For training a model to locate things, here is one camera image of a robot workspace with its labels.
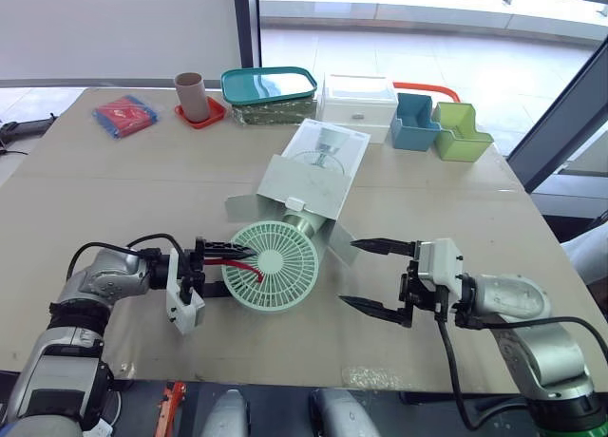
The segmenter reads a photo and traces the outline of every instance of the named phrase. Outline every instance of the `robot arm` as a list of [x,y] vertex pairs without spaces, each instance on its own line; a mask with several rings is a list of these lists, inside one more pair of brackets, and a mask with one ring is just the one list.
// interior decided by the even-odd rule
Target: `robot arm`
[[68,273],[57,302],[49,306],[47,329],[38,337],[10,395],[6,415],[10,437],[82,436],[83,430],[99,422],[113,380],[101,359],[103,337],[119,299],[166,289],[169,320],[187,333],[201,322],[204,310],[204,258],[255,254],[246,247],[201,238],[194,250],[173,249],[170,256],[160,249],[117,250],[104,248],[82,271]]
[[448,238],[431,242],[362,239],[353,245],[413,260],[401,279],[402,309],[392,311],[379,302],[341,296],[347,303],[407,328],[411,327],[414,307],[434,312],[443,337],[447,337],[448,313],[455,314],[460,328],[490,329],[541,435],[598,429],[608,432],[606,410],[594,392],[580,347],[561,324],[543,322],[551,316],[551,306],[546,293],[533,281],[520,275],[467,275],[463,255]]

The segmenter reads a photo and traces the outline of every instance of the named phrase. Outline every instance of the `red coaster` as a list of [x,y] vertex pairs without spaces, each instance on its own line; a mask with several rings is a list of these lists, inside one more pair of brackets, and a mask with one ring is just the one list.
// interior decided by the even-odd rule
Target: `red coaster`
[[186,116],[183,115],[183,109],[181,108],[181,104],[175,106],[175,113],[178,115],[180,119],[189,124],[193,128],[204,128],[205,126],[209,126],[214,124],[215,122],[219,122],[224,118],[226,114],[226,108],[216,102],[213,98],[207,97],[207,103],[209,104],[209,119],[202,122],[190,122],[186,119]]

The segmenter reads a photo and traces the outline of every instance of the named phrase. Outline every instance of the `beige table surface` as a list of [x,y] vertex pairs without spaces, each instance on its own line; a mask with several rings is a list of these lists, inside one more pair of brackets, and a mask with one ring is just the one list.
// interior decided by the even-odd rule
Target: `beige table surface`
[[[199,235],[229,238],[242,225],[227,222],[224,200],[255,191],[267,160],[294,131],[240,128],[229,119],[189,130],[172,117],[172,91],[143,90],[164,102],[164,118],[111,141],[88,118],[90,111],[134,92],[86,91],[0,188],[0,369],[23,367],[78,246],[126,243],[159,231],[175,234],[184,246]],[[582,316],[608,336],[561,247],[494,150],[471,165],[439,161],[432,151],[372,145],[340,221],[358,238],[454,238],[469,272],[529,276],[548,292],[555,314]],[[167,321],[163,292],[129,298],[112,315],[104,358],[121,377],[450,390],[431,314],[417,312],[414,327],[405,330],[337,298],[362,295],[395,307],[404,269],[398,256],[362,253],[348,267],[327,253],[314,290],[296,308],[261,315],[232,298],[208,299],[204,324],[185,337]],[[213,279],[219,270],[208,274]],[[450,332],[464,390],[515,391],[489,332],[453,325]],[[598,390],[608,390],[595,342],[579,328],[572,334]]]

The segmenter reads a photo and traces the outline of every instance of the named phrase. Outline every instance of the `teal lid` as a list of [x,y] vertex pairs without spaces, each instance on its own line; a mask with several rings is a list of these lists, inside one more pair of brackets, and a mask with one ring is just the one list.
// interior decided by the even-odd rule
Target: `teal lid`
[[298,66],[231,69],[221,75],[221,91],[231,105],[309,97],[315,90],[314,77]]

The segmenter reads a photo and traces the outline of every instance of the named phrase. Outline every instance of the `white drawer box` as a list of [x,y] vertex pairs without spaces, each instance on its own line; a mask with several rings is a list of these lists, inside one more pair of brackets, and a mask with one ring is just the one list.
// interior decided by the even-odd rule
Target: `white drawer box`
[[383,143],[397,109],[392,82],[382,76],[327,74],[317,118],[368,133]]

